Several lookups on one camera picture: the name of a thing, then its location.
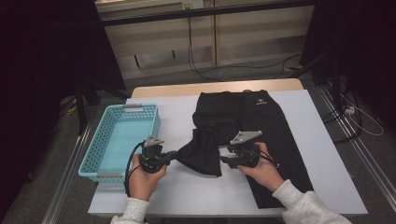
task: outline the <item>hand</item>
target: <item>hand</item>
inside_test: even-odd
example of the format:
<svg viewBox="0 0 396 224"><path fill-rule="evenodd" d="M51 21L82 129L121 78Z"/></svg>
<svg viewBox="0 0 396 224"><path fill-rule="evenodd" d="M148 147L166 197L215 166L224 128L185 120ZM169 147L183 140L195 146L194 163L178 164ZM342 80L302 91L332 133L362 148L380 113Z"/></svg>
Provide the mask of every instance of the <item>hand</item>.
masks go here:
<svg viewBox="0 0 396 224"><path fill-rule="evenodd" d="M132 170L140 166L139 162L140 154L135 154L132 158L133 167ZM155 174L146 173L142 167L138 167L134 170L129 178L129 191L131 194L131 198L140 199L148 202L151 194L154 192L157 187L158 181L165 176L166 174L166 165L161 168L161 170Z"/></svg>
<svg viewBox="0 0 396 224"><path fill-rule="evenodd" d="M261 151L264 151L268 154L267 145L264 143L255 143L255 145L257 145ZM272 192L276 191L283 184L283 182L285 182L275 166L263 158L260 158L259 163L254 168L241 165L239 165L237 168L243 174L253 177L259 184L265 186Z"/></svg>

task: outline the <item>dark background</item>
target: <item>dark background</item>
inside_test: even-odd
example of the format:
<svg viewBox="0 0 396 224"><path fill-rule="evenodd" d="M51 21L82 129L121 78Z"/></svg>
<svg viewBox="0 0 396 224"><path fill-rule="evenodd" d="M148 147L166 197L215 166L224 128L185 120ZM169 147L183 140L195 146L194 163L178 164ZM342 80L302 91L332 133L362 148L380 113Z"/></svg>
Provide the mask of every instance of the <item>dark background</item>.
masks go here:
<svg viewBox="0 0 396 224"><path fill-rule="evenodd" d="M313 68L316 84L340 76L373 107L385 126L396 128L396 3L390 0L318 1L305 40L301 64L321 52L328 56Z"/></svg>
<svg viewBox="0 0 396 224"><path fill-rule="evenodd" d="M301 61L330 52L314 67L315 82L332 76L336 59L349 87L393 129L395 11L393 1L318 1ZM59 103L75 94L75 83L94 79L124 89L104 29L74 26L99 20L91 0L0 0L0 219L46 150Z"/></svg>
<svg viewBox="0 0 396 224"><path fill-rule="evenodd" d="M46 150L76 82L125 88L104 28L73 25L99 20L90 0L0 0L0 219Z"/></svg>

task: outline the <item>basket handle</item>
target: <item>basket handle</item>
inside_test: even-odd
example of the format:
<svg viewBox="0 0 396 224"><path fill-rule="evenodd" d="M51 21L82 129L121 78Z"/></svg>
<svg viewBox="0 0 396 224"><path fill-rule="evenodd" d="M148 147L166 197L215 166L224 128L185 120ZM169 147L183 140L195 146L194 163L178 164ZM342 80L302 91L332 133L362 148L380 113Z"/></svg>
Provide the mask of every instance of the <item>basket handle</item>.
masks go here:
<svg viewBox="0 0 396 224"><path fill-rule="evenodd" d="M130 104L130 105L123 105L123 110L125 112L139 112L144 111L142 104Z"/></svg>
<svg viewBox="0 0 396 224"><path fill-rule="evenodd" d="M123 177L123 173L98 173L96 177Z"/></svg>

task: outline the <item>power strip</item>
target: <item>power strip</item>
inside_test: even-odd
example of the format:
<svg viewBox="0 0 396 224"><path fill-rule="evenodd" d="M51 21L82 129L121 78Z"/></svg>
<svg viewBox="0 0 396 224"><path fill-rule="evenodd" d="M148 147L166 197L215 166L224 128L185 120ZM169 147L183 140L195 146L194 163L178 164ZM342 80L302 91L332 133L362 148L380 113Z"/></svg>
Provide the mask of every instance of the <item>power strip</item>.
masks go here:
<svg viewBox="0 0 396 224"><path fill-rule="evenodd" d="M204 8L204 0L192 0L192 1L182 1L181 9L190 10Z"/></svg>
<svg viewBox="0 0 396 224"><path fill-rule="evenodd" d="M350 115L355 114L355 107L353 105L348 106L345 113Z"/></svg>

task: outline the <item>black pants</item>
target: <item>black pants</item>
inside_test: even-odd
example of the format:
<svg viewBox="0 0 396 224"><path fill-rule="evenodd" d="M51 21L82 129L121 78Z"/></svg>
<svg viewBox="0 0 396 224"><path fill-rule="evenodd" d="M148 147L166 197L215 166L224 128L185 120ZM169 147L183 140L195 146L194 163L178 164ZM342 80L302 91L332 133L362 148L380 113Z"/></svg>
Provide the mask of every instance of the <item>black pants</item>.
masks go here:
<svg viewBox="0 0 396 224"><path fill-rule="evenodd" d="M267 91L201 93L192 119L196 126L193 138L177 155L192 170L221 176L219 146L229 145L239 131L262 131L251 141L268 146L283 175L297 189L313 190L289 124ZM247 181L259 208L282 206L267 188L250 176Z"/></svg>

